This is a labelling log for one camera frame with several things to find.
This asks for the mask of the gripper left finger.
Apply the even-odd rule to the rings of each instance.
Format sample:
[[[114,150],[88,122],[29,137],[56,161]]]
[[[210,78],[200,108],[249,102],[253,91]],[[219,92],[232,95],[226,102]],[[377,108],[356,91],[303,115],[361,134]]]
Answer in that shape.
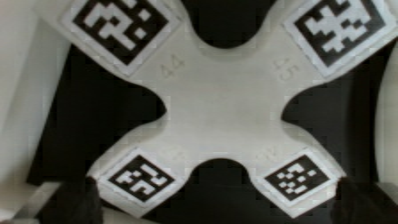
[[[47,181],[13,215],[11,224],[104,224],[95,179]]]

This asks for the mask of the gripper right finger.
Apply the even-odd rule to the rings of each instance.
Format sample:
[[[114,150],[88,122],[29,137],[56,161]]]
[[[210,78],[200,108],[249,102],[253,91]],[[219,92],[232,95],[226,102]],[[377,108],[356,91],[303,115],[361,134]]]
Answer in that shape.
[[[372,182],[340,179],[333,224],[398,224],[398,204]]]

